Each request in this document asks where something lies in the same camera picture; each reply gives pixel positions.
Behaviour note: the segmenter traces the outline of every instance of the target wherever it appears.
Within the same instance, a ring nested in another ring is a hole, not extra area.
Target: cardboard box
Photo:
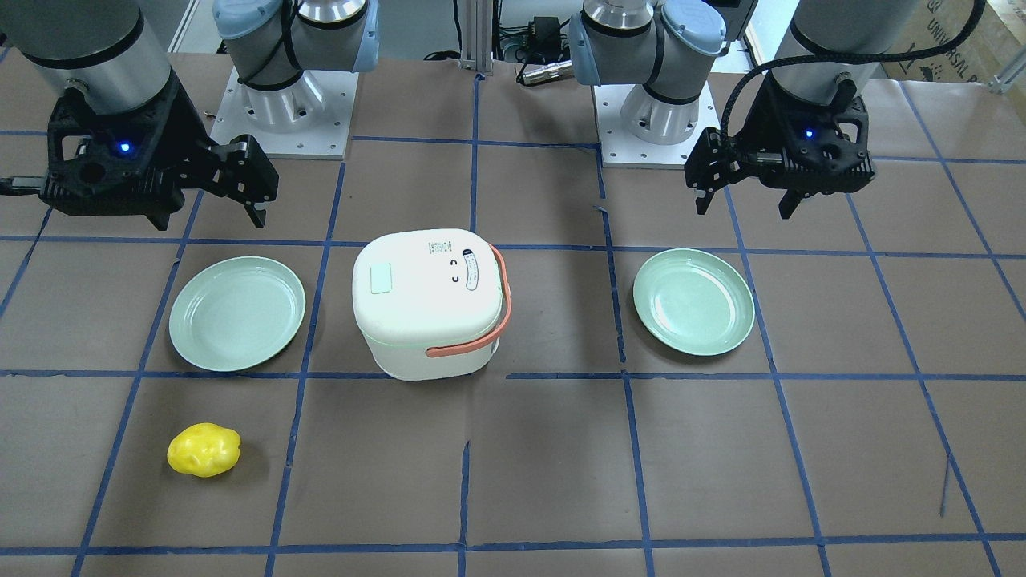
[[[983,17],[961,46],[932,59],[887,63],[891,78],[932,82],[988,82],[1026,44],[1026,0],[988,0]],[[961,31],[972,0],[921,0],[905,31],[891,47],[907,52],[939,46]],[[1005,93],[1026,123],[1026,79]]]

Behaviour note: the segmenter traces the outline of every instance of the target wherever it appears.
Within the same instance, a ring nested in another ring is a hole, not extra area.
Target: light green plate
[[[657,339],[703,356],[736,348],[755,321],[745,279],[721,259],[693,248],[648,259],[634,278],[634,306]]]

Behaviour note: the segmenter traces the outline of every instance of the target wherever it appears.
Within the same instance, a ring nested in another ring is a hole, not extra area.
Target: white rice cooker
[[[506,264],[495,246],[466,230],[389,234],[356,259],[353,310],[390,376],[467,375],[491,359],[509,322]]]

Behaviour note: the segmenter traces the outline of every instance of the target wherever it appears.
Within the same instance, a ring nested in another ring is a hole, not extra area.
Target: yellow potato
[[[197,423],[179,433],[167,446],[167,464],[180,473],[196,476],[221,474],[239,462],[239,433],[213,423]]]

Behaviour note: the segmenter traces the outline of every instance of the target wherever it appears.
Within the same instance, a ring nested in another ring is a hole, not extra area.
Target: rice cooker label
[[[473,251],[466,248],[463,252],[463,260],[467,263],[467,290],[473,291],[477,288],[477,257]]]
[[[443,242],[428,242],[428,254],[437,255],[439,253],[451,253],[452,252],[452,241],[445,240]]]

